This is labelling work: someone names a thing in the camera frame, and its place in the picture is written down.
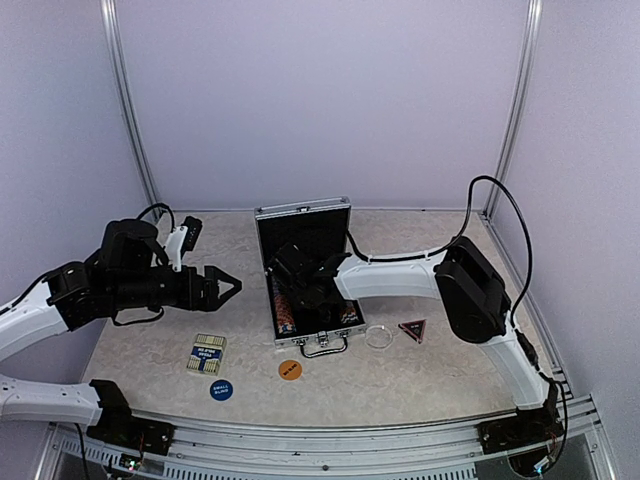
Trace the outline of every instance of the black and white robotic arm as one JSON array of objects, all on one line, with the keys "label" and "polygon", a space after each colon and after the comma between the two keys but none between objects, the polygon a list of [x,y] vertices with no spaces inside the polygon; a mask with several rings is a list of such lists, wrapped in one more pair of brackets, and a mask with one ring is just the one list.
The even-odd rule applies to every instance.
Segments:
[{"label": "black and white robotic arm", "polygon": [[303,308],[370,297],[441,299],[453,333],[485,352],[516,407],[515,417],[481,424],[485,453],[561,435],[557,386],[541,372],[533,345],[512,315],[504,280],[467,237],[440,250],[400,258],[339,254],[317,264],[287,244],[269,269]]},{"label": "black and white robotic arm", "polygon": [[[43,274],[20,297],[0,308],[0,361],[53,335],[131,308],[162,315],[163,307],[215,311],[238,293],[239,280],[214,266],[204,275],[182,264],[193,250],[202,222],[187,217],[164,247],[158,230],[142,220],[107,225],[103,243],[84,262]],[[231,284],[220,294],[219,283]],[[87,435],[124,447],[166,454],[173,427],[136,418],[117,385],[92,380],[77,385],[28,382],[0,375],[0,420],[70,422],[88,426]]]}]

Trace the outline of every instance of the table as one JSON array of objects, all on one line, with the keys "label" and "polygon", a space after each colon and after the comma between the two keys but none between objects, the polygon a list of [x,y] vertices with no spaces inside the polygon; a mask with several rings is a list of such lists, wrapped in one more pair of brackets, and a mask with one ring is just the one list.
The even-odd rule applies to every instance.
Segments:
[{"label": "table", "polygon": [[[204,222],[188,265],[213,264],[243,281],[243,291],[214,313],[167,308],[156,323],[116,328],[107,324],[85,372],[115,381],[136,411],[196,420],[271,426],[388,426],[485,415],[513,408],[510,393],[491,362],[474,345],[453,335],[442,303],[422,298],[362,301],[368,324],[394,332],[392,344],[376,351],[364,336],[350,338],[338,355],[305,359],[298,349],[276,350],[266,284],[252,212],[192,213]],[[178,214],[180,220],[185,214]],[[445,244],[458,231],[461,212],[354,210],[350,230],[363,252],[412,252]],[[168,230],[168,220],[159,224]],[[466,235],[493,263],[517,296],[495,245],[477,215]],[[122,322],[148,312],[131,311]],[[402,322],[426,319],[422,344],[401,332]],[[523,331],[536,346],[543,369],[548,359],[525,309]],[[188,372],[196,334],[227,339],[218,377]],[[295,381],[284,381],[278,366],[297,360]],[[230,399],[218,402],[209,389],[223,378]]]}]

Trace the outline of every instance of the marble patterned surface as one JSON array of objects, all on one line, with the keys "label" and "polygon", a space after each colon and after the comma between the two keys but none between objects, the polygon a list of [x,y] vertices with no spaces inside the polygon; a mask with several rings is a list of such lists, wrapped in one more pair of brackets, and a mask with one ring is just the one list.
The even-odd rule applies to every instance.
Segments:
[{"label": "marble patterned surface", "polygon": [[[243,281],[243,291],[213,313],[167,308],[154,324],[105,327],[85,380],[114,380],[135,410],[231,423],[277,426],[373,426],[450,420],[512,409],[510,394],[488,358],[453,335],[442,303],[432,299],[370,299],[361,302],[368,324],[394,333],[385,350],[372,350],[364,335],[345,353],[305,359],[297,348],[276,350],[252,212],[197,213],[204,228],[188,265],[213,264]],[[412,252],[445,244],[460,228],[458,212],[354,210],[351,231],[363,252]],[[168,229],[163,219],[159,228]],[[466,232],[517,291],[477,216]],[[131,311],[120,321],[142,318]],[[426,319],[422,344],[397,328]],[[548,361],[525,309],[523,330]],[[227,349],[218,377],[191,373],[187,360],[195,335],[221,335]],[[278,366],[297,360],[303,374],[282,380]],[[233,384],[218,402],[209,387],[217,378]]]}]

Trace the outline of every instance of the orange disc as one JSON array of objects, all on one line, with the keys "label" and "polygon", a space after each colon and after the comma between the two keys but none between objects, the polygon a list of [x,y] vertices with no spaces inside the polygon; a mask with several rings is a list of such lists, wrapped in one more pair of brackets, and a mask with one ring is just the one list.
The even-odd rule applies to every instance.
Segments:
[{"label": "orange disc", "polygon": [[302,365],[295,360],[285,360],[278,368],[283,380],[297,380],[302,375]]}]

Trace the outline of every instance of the triangle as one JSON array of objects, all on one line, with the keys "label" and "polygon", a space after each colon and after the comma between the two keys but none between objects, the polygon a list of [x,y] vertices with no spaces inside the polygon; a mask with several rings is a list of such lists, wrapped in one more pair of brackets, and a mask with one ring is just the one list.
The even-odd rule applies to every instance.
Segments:
[{"label": "triangle", "polygon": [[413,338],[416,342],[422,343],[426,320],[416,320],[415,322],[405,322],[398,325],[398,328]]}]

